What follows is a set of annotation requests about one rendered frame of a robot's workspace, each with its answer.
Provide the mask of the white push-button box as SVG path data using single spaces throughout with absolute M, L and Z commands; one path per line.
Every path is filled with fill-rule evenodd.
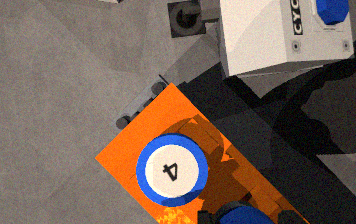
M 348 0 L 167 3 L 172 38 L 215 22 L 222 81 L 322 68 L 353 59 Z

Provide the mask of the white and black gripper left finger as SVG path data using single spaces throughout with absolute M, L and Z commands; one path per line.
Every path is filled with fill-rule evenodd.
M 215 224 L 212 213 L 208 213 L 208 210 L 198 210 L 197 224 Z

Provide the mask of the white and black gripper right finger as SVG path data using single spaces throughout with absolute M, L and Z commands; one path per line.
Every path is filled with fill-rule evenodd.
M 278 213 L 278 224 L 308 224 L 294 210 L 282 210 Z

